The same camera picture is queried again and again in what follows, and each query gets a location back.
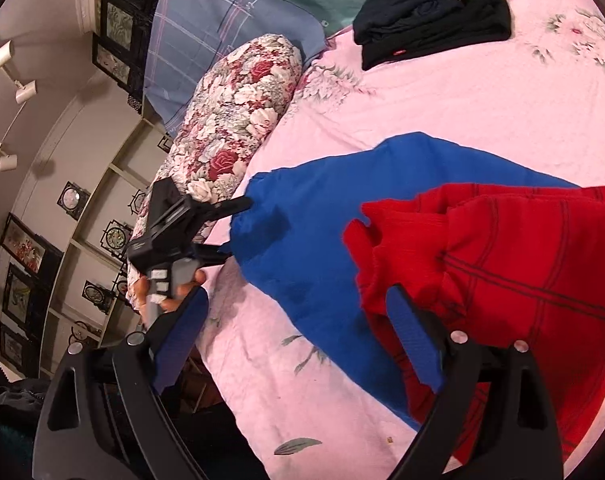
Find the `human hand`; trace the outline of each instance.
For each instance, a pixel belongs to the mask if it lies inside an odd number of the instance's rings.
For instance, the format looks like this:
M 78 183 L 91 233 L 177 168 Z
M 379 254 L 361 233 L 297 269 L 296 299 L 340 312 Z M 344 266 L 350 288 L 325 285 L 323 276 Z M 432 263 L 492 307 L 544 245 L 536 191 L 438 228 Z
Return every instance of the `human hand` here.
M 182 285 L 179 285 L 176 297 L 172 298 L 172 299 L 167 298 L 166 300 L 164 300 L 160 304 L 161 309 L 163 309 L 165 312 L 175 311 L 180 306 L 180 303 L 182 303 L 182 300 L 185 299 L 186 295 L 189 294 L 191 289 L 194 288 L 195 286 L 202 285 L 204 282 L 206 282 L 206 280 L 207 280 L 207 275 L 204 273 L 204 270 L 202 270 L 202 269 L 196 270 L 196 272 L 194 273 L 193 280 L 189 283 L 182 283 Z M 140 315 L 142 316 L 142 320 L 145 322 L 145 324 L 147 324 L 145 320 L 147 319 L 146 308 L 147 308 L 148 292 L 149 292 L 149 280 L 147 279 L 147 276 L 143 276 L 140 279 L 138 279 L 137 282 L 134 283 L 134 296 L 135 296 L 134 301 L 135 301 L 135 306 L 138 307 L 138 311 L 140 312 Z

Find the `red sweater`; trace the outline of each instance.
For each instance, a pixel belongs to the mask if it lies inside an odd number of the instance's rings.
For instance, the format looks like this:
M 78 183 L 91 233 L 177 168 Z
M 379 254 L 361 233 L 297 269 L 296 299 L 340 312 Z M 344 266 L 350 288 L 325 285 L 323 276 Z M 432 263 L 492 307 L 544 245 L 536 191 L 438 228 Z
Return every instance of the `red sweater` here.
M 448 184 L 362 211 L 371 224 L 352 221 L 344 241 L 370 326 L 403 371 L 410 414 L 423 422 L 434 394 L 387 317 L 385 293 L 395 283 L 448 330 L 491 346 L 529 343 L 567 459 L 605 397 L 605 187 Z M 480 384 L 455 453 L 462 462 L 486 400 Z

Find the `finger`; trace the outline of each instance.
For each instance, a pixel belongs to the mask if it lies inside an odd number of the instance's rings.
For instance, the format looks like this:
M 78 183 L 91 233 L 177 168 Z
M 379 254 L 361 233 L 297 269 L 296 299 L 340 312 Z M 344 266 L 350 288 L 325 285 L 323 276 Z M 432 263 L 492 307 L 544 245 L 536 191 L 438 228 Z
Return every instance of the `finger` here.
M 163 309 L 165 312 L 173 312 L 174 310 L 178 309 L 180 303 L 182 303 L 182 300 L 170 300 L 169 298 L 167 298 L 167 300 L 162 300 L 160 308 Z
M 202 285 L 207 281 L 207 274 L 202 269 L 196 270 L 194 273 L 194 281 L 198 283 L 198 285 Z
M 134 283 L 134 300 L 138 306 L 144 306 L 147 303 L 147 293 L 149 292 L 149 280 L 143 276 Z
M 176 289 L 176 298 L 168 298 L 167 300 L 164 300 L 160 304 L 160 307 L 166 312 L 173 312 L 180 306 L 180 303 L 182 303 L 182 300 L 185 299 L 186 295 L 189 294 L 192 288 L 194 288 L 195 286 L 201 286 L 206 281 L 207 275 L 204 270 L 196 270 L 196 272 L 194 273 L 194 281 L 189 283 L 182 283 L 181 285 L 179 285 Z

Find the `folded black garment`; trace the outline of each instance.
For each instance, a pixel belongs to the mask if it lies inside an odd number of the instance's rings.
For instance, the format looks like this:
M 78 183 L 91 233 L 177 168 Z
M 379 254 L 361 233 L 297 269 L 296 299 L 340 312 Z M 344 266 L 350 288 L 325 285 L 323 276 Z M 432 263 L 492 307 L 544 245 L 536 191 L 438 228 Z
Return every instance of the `folded black garment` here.
M 354 20 L 363 70 L 511 37 L 506 0 L 366 0 Z

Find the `pink bedsheet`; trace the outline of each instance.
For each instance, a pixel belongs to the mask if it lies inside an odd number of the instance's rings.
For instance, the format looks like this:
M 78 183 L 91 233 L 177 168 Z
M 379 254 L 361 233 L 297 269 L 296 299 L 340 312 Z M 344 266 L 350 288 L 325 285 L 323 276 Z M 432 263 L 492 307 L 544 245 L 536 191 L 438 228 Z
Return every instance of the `pink bedsheet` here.
M 511 40 L 366 73 L 351 30 L 337 35 L 237 193 L 259 171 L 417 130 L 581 186 L 605 184 L 604 20 L 592 0 L 508 1 Z M 227 239 L 228 221 L 219 221 L 208 242 Z M 278 303 L 247 285 L 233 259 L 208 274 L 210 315 L 198 346 L 272 480 L 386 479 L 415 432 L 296 337 Z M 566 474 L 604 426 L 605 402 Z M 297 452 L 274 454 L 285 443 Z

